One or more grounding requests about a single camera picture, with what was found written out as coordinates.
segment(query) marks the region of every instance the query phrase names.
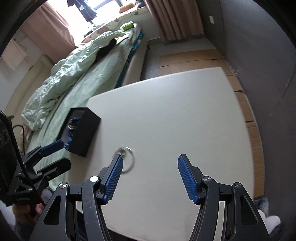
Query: metal ring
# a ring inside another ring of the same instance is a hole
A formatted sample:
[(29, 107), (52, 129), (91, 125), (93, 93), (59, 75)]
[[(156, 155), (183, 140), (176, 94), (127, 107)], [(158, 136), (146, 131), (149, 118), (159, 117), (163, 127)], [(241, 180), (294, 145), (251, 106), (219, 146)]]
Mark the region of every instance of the metal ring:
[(114, 155), (113, 155), (113, 157), (114, 157), (116, 154), (120, 154), (122, 156), (122, 159), (123, 159), (123, 162), (124, 162), (124, 157), (125, 157), (127, 151), (132, 155), (131, 165), (126, 170), (122, 170), (121, 173), (127, 173), (133, 168), (133, 166), (135, 165), (135, 162), (136, 162), (135, 155), (133, 154), (132, 149), (130, 149), (127, 146), (119, 147), (114, 152)]

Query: white table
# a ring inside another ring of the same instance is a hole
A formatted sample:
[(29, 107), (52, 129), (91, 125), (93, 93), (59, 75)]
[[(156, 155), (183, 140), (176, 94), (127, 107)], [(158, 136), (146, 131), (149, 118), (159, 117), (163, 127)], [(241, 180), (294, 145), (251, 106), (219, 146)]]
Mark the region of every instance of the white table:
[[(137, 240), (189, 240), (199, 207), (188, 198), (178, 171), (182, 153), (204, 175), (229, 185), (241, 182), (253, 196), (247, 128), (221, 68), (124, 86), (90, 98), (87, 107), (102, 120), (87, 157), (71, 154), (67, 181), (97, 175), (121, 145), (136, 157), (113, 199), (102, 207), (110, 229)], [(221, 238), (223, 211), (221, 203), (215, 240)]]

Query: floral window sill cover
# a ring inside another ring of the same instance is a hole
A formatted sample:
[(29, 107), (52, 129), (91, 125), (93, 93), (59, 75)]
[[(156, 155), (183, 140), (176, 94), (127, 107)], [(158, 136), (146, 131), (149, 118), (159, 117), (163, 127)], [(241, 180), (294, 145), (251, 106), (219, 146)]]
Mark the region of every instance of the floral window sill cover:
[(141, 13), (145, 13), (145, 12), (148, 12), (148, 11), (149, 10), (148, 10), (147, 6), (144, 6), (144, 7), (141, 7), (139, 9), (135, 9), (135, 10), (133, 10), (133, 8), (132, 8), (129, 11), (123, 13), (120, 17), (112, 20), (111, 22), (105, 24), (104, 26), (98, 28), (97, 30), (95, 30), (94, 32), (92, 32), (91, 34), (86, 36), (85, 39), (81, 43), (88, 43), (88, 42), (95, 39), (96, 37), (98, 37), (99, 35), (101, 35), (104, 32), (111, 31), (111, 30), (116, 30), (116, 29), (119, 28), (119, 26), (124, 24), (123, 20), (129, 18), (130, 16), (139, 15)]

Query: gray wall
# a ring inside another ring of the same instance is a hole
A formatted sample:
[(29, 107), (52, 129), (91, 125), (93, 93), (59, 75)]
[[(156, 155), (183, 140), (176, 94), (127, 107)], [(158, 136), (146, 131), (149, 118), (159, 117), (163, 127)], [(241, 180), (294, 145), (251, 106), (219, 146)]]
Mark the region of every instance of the gray wall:
[(252, 0), (197, 2), (206, 36), (225, 53), (250, 101), (262, 138), (270, 214), (288, 229), (296, 216), (296, 49)]

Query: human hand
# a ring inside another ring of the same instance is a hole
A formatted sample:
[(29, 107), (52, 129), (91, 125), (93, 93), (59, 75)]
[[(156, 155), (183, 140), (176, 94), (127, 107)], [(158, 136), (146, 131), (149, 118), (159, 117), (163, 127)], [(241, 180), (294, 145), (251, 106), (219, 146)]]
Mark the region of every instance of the human hand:
[[(43, 209), (44, 207), (41, 203), (36, 204), (35, 206), (36, 215), (33, 218), (35, 222), (39, 219)], [(26, 217), (27, 215), (29, 215), (30, 211), (31, 211), (30, 205), (13, 205), (12, 207), (12, 212), (15, 216), (15, 219), (21, 224), (26, 224), (26, 225), (32, 224), (31, 221), (28, 219), (28, 217)]]

